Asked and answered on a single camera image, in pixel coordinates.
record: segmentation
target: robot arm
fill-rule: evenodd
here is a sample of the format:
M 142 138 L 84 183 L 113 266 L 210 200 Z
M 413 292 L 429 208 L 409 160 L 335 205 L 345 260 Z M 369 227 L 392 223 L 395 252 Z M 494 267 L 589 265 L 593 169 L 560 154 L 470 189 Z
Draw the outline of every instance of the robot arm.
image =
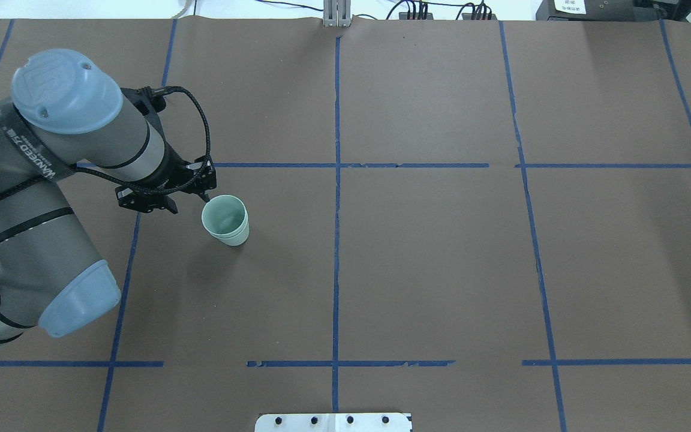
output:
M 206 155 L 193 163 L 170 147 L 157 116 L 175 91 L 192 98 L 208 134 Z M 104 173 L 77 167 L 84 159 Z M 11 100 L 0 101 L 0 344 L 35 325 L 53 337 L 71 333 L 121 297 L 56 184 L 74 172 L 120 184 L 119 205 L 143 212 L 177 213 L 168 194 L 209 200 L 216 187 L 206 118 L 190 93 L 120 89 L 71 50 L 31 57 L 13 77 Z

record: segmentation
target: blue joint cap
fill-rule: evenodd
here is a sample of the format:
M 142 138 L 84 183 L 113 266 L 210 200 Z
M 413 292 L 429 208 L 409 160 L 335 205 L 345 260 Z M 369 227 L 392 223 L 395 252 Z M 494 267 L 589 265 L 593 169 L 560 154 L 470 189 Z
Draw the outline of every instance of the blue joint cap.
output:
M 121 292 L 106 260 L 86 268 L 50 302 L 39 326 L 52 337 L 63 337 L 98 319 L 121 300 Z
M 34 126 L 56 134 L 84 134 L 119 114 L 119 85 L 89 58 L 71 49 L 49 49 L 28 58 L 10 85 L 12 102 Z

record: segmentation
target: light blue cap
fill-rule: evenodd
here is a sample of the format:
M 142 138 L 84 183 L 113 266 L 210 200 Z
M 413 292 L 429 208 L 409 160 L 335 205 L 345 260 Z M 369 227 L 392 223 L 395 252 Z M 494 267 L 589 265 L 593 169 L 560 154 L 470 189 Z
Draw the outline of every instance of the light blue cap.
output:
M 12 102 L 33 125 L 84 134 L 116 118 L 123 97 L 115 81 L 80 52 L 47 49 L 28 58 L 10 85 Z
M 39 317 L 39 326 L 52 337 L 63 337 L 113 309 L 121 292 L 106 260 L 99 260 L 75 277 Z

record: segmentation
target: white metal bracket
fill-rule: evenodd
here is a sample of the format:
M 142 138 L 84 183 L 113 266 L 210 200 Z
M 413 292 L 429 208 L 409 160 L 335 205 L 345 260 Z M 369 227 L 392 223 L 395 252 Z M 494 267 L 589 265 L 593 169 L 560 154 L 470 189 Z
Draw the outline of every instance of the white metal bracket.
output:
M 351 0 L 324 0 L 324 27 L 349 27 L 351 18 Z
M 262 415 L 255 432 L 412 432 L 406 413 L 319 413 Z

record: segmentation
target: plastic cup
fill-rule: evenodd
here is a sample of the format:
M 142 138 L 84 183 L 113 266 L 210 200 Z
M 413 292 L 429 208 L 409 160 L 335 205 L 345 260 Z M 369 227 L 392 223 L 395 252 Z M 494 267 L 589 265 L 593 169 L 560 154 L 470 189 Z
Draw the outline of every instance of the plastic cup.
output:
M 250 235 L 247 208 L 233 195 L 220 195 L 209 200 L 202 210 L 202 224 L 209 235 L 228 246 L 239 246 Z

